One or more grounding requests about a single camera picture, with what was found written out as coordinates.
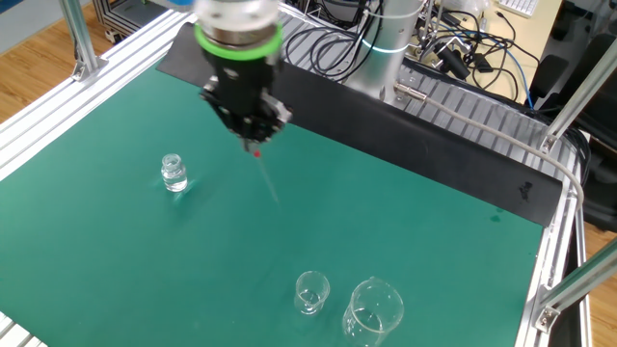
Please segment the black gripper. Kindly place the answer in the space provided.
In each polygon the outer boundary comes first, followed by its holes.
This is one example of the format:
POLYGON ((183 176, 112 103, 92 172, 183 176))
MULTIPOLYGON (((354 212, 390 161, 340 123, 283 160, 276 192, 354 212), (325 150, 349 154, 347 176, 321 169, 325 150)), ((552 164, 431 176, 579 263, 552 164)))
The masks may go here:
POLYGON ((283 102, 270 95, 276 74, 282 67, 281 53, 258 59, 236 61, 205 52, 217 81, 207 82, 200 97, 214 110, 223 125, 241 142, 250 145, 269 142, 291 120, 283 102))

